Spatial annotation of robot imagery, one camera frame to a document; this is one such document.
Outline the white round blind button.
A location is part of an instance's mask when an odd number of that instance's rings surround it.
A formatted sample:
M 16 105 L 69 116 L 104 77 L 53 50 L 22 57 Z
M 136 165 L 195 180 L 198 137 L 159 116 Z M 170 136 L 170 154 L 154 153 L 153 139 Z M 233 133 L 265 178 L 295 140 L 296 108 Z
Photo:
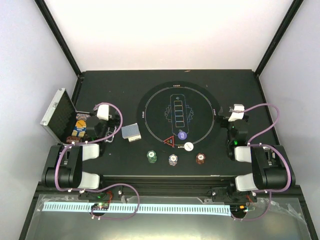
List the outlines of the white round blind button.
M 186 142 L 184 145 L 183 145 L 183 148 L 188 151 L 188 152 L 191 152 L 193 149 L 194 149 L 194 144 L 192 142 Z

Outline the purple round blind button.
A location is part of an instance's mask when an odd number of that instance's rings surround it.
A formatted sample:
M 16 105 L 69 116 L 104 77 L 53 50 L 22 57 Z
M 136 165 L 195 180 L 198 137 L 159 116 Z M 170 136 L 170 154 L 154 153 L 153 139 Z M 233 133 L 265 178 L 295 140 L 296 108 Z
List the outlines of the purple round blind button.
M 187 135 L 187 133 L 184 132 L 184 131 L 179 131 L 178 134 L 177 134 L 177 137 L 178 137 L 180 140 L 185 140 L 185 139 L 188 137 L 188 135 Z

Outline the green poker chip stack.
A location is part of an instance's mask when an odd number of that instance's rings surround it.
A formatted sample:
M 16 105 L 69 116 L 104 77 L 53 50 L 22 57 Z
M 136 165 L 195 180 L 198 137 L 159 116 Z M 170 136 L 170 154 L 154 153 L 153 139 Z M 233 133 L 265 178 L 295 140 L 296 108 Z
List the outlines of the green poker chip stack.
M 151 164 L 153 164 L 157 161 L 157 155 L 154 150 L 148 151 L 146 156 L 147 156 L 149 163 L 151 163 Z

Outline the red triangular dealer button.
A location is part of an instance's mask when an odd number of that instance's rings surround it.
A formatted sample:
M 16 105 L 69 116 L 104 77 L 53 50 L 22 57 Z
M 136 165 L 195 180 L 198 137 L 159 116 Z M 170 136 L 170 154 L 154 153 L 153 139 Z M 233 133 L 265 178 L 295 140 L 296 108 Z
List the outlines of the red triangular dealer button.
M 174 148 L 175 147 L 175 136 L 172 135 L 172 136 L 168 137 L 167 139 L 165 139 L 163 142 L 165 144 L 171 146 L 172 148 Z

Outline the blue poker chip stack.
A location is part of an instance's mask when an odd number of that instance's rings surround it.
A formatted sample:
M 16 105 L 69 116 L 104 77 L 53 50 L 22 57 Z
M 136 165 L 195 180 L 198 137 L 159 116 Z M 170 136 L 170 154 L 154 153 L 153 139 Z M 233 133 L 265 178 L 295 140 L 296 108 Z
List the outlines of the blue poker chip stack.
M 175 166 L 178 163 L 178 156 L 175 154 L 171 154 L 168 158 L 168 162 L 171 166 Z

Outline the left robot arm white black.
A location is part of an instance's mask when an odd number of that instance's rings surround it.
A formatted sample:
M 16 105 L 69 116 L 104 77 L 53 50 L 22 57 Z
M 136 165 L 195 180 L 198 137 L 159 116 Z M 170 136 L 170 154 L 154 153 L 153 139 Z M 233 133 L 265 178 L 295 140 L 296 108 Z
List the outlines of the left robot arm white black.
M 121 117 L 115 114 L 105 120 L 91 115 L 84 122 L 83 137 L 72 136 L 70 146 L 59 144 L 50 148 L 41 183 L 47 188 L 89 190 L 95 199 L 101 200 L 107 195 L 108 188 L 100 182 L 97 173 L 83 170 L 83 162 L 103 156 L 107 144 L 114 139 L 110 136 L 119 129 Z

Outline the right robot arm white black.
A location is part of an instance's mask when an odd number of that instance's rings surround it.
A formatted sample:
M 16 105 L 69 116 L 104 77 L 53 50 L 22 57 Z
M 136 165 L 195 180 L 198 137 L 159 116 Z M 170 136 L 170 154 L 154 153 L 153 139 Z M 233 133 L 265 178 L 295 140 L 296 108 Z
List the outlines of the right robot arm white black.
M 266 129 L 248 137 L 249 117 L 247 112 L 259 107 L 272 107 L 276 119 Z M 246 192 L 281 193 L 295 186 L 296 177 L 282 145 L 254 144 L 253 140 L 274 128 L 280 117 L 280 110 L 273 104 L 260 103 L 248 109 L 242 104 L 234 104 L 230 116 L 218 114 L 217 121 L 226 129 L 226 152 L 229 158 L 239 163 L 251 165 L 251 172 L 234 178 L 235 184 L 228 187 L 228 198 L 240 201 Z

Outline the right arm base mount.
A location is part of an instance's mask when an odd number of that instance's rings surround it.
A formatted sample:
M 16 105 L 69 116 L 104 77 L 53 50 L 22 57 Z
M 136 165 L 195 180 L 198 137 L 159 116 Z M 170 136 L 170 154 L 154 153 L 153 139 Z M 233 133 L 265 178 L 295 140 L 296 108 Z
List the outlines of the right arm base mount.
M 229 205 L 231 216 L 238 219 L 243 219 L 249 212 L 257 209 L 257 198 L 252 192 L 238 191 L 233 183 L 212 187 L 207 193 L 213 202 Z

